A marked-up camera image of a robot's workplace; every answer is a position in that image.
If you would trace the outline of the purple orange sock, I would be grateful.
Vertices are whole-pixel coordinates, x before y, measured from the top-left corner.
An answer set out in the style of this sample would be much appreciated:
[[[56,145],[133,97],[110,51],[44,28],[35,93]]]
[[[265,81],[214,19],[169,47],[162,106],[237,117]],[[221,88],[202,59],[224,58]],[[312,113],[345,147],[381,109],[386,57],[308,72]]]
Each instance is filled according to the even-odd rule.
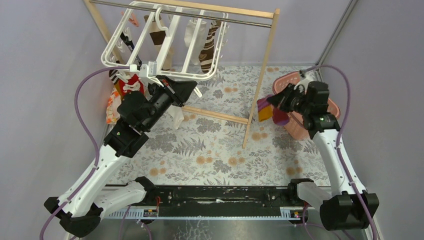
[[[267,98],[270,96],[271,95],[267,95],[266,97],[260,98],[256,101],[258,121],[264,122],[272,119],[275,125],[283,127],[289,123],[290,117],[286,112],[274,108],[267,101]]]

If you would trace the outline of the white plastic clip hanger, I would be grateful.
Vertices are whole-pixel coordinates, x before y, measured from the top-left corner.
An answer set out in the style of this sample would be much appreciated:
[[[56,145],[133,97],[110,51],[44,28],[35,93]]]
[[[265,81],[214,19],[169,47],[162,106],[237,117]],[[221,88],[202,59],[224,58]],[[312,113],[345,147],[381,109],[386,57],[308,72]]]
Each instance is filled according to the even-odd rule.
[[[118,26],[110,37],[110,40],[108,40],[107,45],[100,56],[100,59],[105,67],[123,66],[131,69],[136,63],[141,46],[144,43],[147,34],[149,34],[150,28],[155,26],[160,33],[164,33],[164,37],[162,38],[156,59],[149,61],[148,63],[141,64],[141,71],[139,74],[141,78],[147,81],[154,81],[155,76],[165,75],[180,80],[194,80],[196,82],[201,82],[210,80],[218,72],[221,48],[223,46],[224,37],[227,32],[227,24],[230,22],[229,14],[227,12],[213,10],[211,7],[195,8],[189,7],[187,5],[177,6],[172,4],[136,0],[130,4],[105,1],[100,1],[100,4],[113,7],[123,7],[126,9]],[[147,17],[138,41],[132,48],[128,61],[123,64],[117,63],[111,57],[111,54],[115,47],[120,46],[122,42],[121,35],[127,32],[126,24],[134,10],[149,11],[150,14]],[[195,27],[192,30],[187,54],[185,56],[181,71],[164,70],[163,66],[170,53],[181,17],[195,17],[197,19]],[[195,51],[195,46],[200,39],[199,33],[202,27],[202,22],[205,19],[213,20],[216,23],[216,27],[218,28],[211,38],[214,41],[214,45],[211,49],[212,54],[207,56],[207,67],[204,73],[192,73],[188,71],[188,68],[189,64],[191,63],[192,55]]]

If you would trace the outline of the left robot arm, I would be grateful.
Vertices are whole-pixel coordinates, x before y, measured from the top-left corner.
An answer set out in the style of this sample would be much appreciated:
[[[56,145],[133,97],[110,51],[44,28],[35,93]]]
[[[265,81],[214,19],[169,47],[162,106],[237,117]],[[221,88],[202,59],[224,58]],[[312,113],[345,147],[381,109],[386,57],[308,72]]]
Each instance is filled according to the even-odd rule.
[[[148,206],[154,202],[155,185],[145,176],[110,194],[100,193],[115,172],[148,141],[148,132],[169,107],[184,106],[197,85],[193,80],[174,81],[160,75],[158,83],[148,87],[149,98],[140,91],[123,97],[117,109],[120,118],[103,144],[95,146],[92,164],[68,191],[44,202],[67,233],[83,238],[111,213],[132,204]]]

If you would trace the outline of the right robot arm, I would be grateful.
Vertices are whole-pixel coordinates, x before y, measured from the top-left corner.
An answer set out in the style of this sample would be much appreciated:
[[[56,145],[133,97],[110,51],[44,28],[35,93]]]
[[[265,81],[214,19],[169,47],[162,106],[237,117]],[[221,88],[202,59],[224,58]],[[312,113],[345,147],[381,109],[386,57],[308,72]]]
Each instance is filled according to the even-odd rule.
[[[296,112],[302,116],[304,128],[316,145],[326,168],[331,193],[319,188],[313,180],[293,179],[287,201],[293,206],[303,202],[319,211],[326,230],[354,230],[370,227],[376,230],[373,217],[380,201],[359,180],[342,140],[342,128],[328,111],[329,88],[326,83],[312,81],[308,85],[288,84],[266,100],[275,110]]]

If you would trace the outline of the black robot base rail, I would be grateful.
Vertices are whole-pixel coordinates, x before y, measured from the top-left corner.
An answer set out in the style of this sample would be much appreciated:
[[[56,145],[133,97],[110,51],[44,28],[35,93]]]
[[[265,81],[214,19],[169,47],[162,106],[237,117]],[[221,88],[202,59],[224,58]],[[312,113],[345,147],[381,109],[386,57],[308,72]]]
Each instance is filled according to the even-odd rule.
[[[110,219],[300,221],[304,202],[281,186],[158,185]]]

